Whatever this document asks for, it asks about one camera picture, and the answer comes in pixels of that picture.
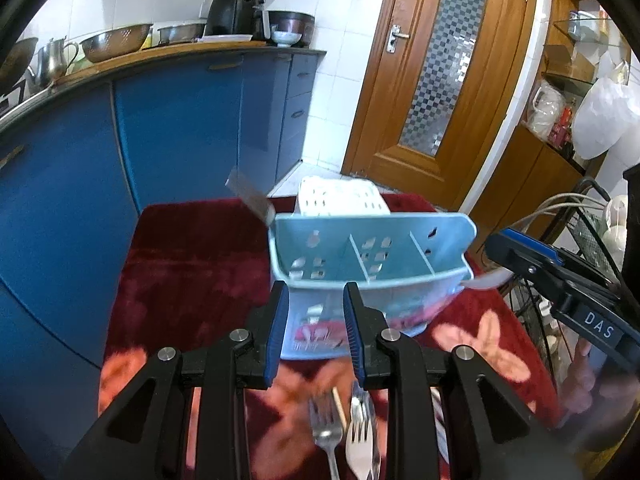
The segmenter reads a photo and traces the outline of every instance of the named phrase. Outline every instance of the fork handle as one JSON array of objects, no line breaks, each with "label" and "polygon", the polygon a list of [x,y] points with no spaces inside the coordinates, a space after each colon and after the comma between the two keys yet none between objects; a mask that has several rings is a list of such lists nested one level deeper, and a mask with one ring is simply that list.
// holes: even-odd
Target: fork handle
[{"label": "fork handle", "polygon": [[329,458],[329,471],[331,472],[331,480],[340,480],[340,474],[338,473],[338,463],[335,461],[335,448],[328,447],[325,449],[326,455]]}]

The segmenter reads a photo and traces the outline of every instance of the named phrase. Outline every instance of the metal rivet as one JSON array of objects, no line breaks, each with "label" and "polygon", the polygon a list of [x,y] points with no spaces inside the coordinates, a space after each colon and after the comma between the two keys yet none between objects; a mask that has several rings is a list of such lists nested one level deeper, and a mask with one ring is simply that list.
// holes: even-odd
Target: metal rivet
[{"label": "metal rivet", "polygon": [[456,349],[456,355],[463,361],[471,361],[476,353],[474,352],[474,349],[471,348],[471,346],[462,345]]},{"label": "metal rivet", "polygon": [[229,339],[231,339],[231,341],[235,341],[236,343],[241,343],[248,337],[249,331],[245,330],[244,328],[236,328],[231,334],[229,334]]},{"label": "metal rivet", "polygon": [[175,357],[175,348],[165,346],[158,350],[158,359],[161,361],[170,361]]},{"label": "metal rivet", "polygon": [[382,339],[385,341],[398,341],[400,339],[400,333],[395,328],[385,328],[382,332],[380,332]]}]

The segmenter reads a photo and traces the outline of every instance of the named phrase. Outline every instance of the blue plastic basket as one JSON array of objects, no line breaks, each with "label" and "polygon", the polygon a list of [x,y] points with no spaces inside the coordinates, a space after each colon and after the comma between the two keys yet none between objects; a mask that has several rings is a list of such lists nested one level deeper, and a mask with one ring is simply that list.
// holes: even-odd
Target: blue plastic basket
[{"label": "blue plastic basket", "polygon": [[461,213],[379,217],[278,214],[269,229],[273,280],[289,287],[283,359],[349,355],[342,290],[357,282],[366,306],[409,336],[460,281],[473,277],[463,254],[476,226]]}]

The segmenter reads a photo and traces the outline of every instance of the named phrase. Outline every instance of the red tablecloth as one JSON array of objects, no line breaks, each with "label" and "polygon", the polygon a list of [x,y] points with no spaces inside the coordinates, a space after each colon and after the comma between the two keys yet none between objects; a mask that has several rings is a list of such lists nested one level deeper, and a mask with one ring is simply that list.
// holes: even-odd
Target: red tablecloth
[{"label": "red tablecloth", "polygon": [[[384,199],[391,211],[434,210],[416,195],[385,195]],[[278,212],[291,212],[295,198],[276,198],[273,203]],[[475,263],[471,265],[479,270]],[[164,346],[189,351],[211,344],[242,327],[248,312],[267,301],[269,291],[266,229],[239,200],[145,209],[111,314],[99,411],[140,369],[147,355]],[[496,291],[462,292],[417,340],[445,350],[462,343],[473,346],[542,421],[552,424],[558,417],[549,375],[526,332]],[[329,478],[326,456],[311,440],[306,402],[310,396],[338,386],[348,406],[351,381],[353,371],[347,358],[282,362],[274,387],[249,393],[248,435],[254,478]],[[375,395],[374,402],[384,455],[385,392]],[[193,460],[193,444],[191,435],[188,461]],[[340,477],[354,478],[344,450],[338,449],[337,455]]]}]

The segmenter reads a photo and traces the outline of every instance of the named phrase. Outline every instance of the drawer handle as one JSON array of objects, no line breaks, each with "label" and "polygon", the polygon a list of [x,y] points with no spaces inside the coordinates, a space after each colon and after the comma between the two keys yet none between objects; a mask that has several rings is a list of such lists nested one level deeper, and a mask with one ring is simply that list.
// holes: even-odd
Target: drawer handle
[{"label": "drawer handle", "polygon": [[4,168],[9,162],[14,160],[15,157],[20,155],[23,152],[23,150],[24,150],[24,144],[21,144],[17,148],[14,148],[14,150],[11,153],[9,153],[9,155],[7,155],[5,158],[1,159],[0,160],[0,170],[2,170],[2,168]]},{"label": "drawer handle", "polygon": [[235,63],[226,63],[222,65],[210,65],[209,68],[207,68],[207,70],[209,70],[209,72],[215,72],[216,70],[226,70],[228,68],[236,68],[240,65],[242,65],[242,61],[237,61]]}]

